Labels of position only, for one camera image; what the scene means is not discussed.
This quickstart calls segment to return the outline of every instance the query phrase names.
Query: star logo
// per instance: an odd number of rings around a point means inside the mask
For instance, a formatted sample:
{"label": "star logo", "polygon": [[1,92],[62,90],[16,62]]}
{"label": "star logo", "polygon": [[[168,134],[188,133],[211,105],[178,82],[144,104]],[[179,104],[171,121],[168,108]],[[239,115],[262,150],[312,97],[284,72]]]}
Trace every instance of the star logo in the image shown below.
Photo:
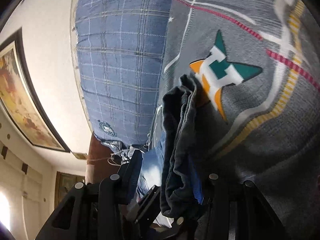
{"label": "star logo", "polygon": [[223,87],[239,85],[262,72],[262,68],[258,66],[229,62],[226,55],[222,34],[219,30],[209,57],[190,64],[203,87],[203,95],[197,102],[198,105],[203,105],[210,100],[225,121],[227,118],[221,103]]}

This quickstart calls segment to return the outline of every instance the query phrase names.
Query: picture frame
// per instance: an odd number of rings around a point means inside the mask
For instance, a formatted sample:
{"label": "picture frame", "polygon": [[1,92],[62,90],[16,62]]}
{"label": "picture frame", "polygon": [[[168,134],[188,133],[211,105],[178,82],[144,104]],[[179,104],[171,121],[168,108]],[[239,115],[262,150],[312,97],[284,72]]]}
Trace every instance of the picture frame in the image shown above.
{"label": "picture frame", "polygon": [[88,155],[86,153],[74,153],[71,152],[78,160],[86,161],[88,159]]}
{"label": "picture frame", "polygon": [[12,123],[31,145],[70,153],[33,87],[23,49],[22,28],[0,45],[0,101]]}

